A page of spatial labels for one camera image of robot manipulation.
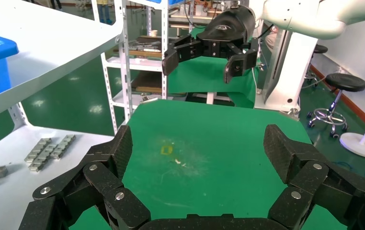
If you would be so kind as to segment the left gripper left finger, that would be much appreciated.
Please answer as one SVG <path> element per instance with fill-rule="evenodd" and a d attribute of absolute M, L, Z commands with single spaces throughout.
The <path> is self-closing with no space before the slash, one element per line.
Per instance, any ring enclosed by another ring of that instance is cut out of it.
<path fill-rule="evenodd" d="M 112 140 L 90 147 L 77 166 L 34 190 L 19 228 L 67 230 L 91 207 L 113 230 L 148 223 L 150 211 L 122 182 L 132 147 L 127 125 Z"/>

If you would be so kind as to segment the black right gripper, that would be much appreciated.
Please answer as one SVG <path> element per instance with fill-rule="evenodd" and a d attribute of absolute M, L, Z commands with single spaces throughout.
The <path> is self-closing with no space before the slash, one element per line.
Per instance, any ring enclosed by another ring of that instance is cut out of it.
<path fill-rule="evenodd" d="M 249 8 L 229 8 L 198 33 L 196 39 L 187 34 L 172 40 L 164 53 L 162 73 L 168 76 L 179 63 L 200 56 L 226 58 L 224 82 L 229 84 L 233 77 L 243 76 L 257 65 L 259 40 L 252 38 L 254 28 L 255 17 Z"/>

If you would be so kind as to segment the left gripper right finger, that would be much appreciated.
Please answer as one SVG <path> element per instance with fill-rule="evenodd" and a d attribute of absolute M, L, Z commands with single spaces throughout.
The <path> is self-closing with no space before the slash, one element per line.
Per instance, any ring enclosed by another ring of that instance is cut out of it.
<path fill-rule="evenodd" d="M 312 144 L 288 138 L 274 124 L 265 129 L 266 156 L 286 188 L 268 218 L 299 230 L 315 206 L 328 210 L 350 230 L 365 230 L 365 178 L 343 169 Z"/>

